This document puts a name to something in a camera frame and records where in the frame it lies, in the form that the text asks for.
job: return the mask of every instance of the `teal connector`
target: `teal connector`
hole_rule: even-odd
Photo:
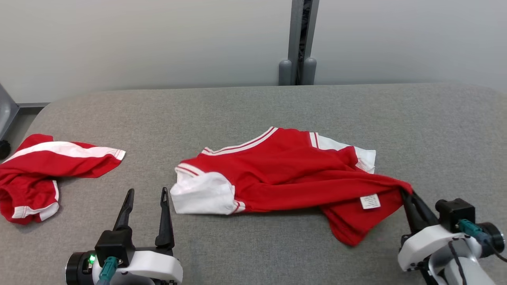
[[[116,269],[118,269],[118,259],[112,256],[108,257],[104,262],[104,267],[102,267],[102,270],[98,275],[99,282],[97,285],[109,284],[116,273]]]
[[[480,243],[491,241],[491,236],[489,234],[485,233],[479,226],[467,219],[459,220],[458,225],[460,231],[474,237]]]

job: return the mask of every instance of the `red fabric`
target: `red fabric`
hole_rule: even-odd
[[[355,246],[370,229],[402,205],[410,184],[357,168],[354,147],[320,150],[310,135],[278,129],[267,140],[237,153],[205,153],[182,161],[204,172],[219,172],[235,186],[245,211],[267,212],[319,206],[334,236]],[[378,194],[381,206],[363,209],[360,197]]]
[[[58,202],[52,177],[100,177],[118,166],[123,155],[121,150],[96,148],[83,142],[53,142],[50,135],[33,134],[12,158],[0,164],[0,212],[12,223],[41,222],[39,213],[13,218],[15,207],[46,208]]]

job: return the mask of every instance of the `black cable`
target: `black cable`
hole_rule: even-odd
[[[489,247],[493,250],[493,253],[496,255],[496,257],[500,258],[503,262],[507,262],[507,258],[503,257],[496,248],[490,243],[490,241],[486,240],[486,243],[489,245]]]
[[[453,240],[450,240],[448,245],[449,245],[449,248],[451,249],[451,253],[452,253],[452,256],[454,257],[454,260],[456,261],[456,264],[458,265],[459,275],[461,275],[461,279],[463,280],[463,285],[466,285],[465,273],[463,272],[463,267],[461,266],[461,262],[459,261],[458,254],[456,253],[456,250],[452,246],[452,242],[453,242]]]

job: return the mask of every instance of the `gray floor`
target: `gray floor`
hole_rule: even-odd
[[[40,111],[41,108],[22,108],[18,112],[4,137],[4,139],[11,144],[11,154],[14,153],[23,142],[26,131]]]

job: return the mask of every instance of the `black wheel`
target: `black wheel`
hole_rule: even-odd
[[[6,159],[11,154],[11,145],[6,140],[0,140],[0,159]]]

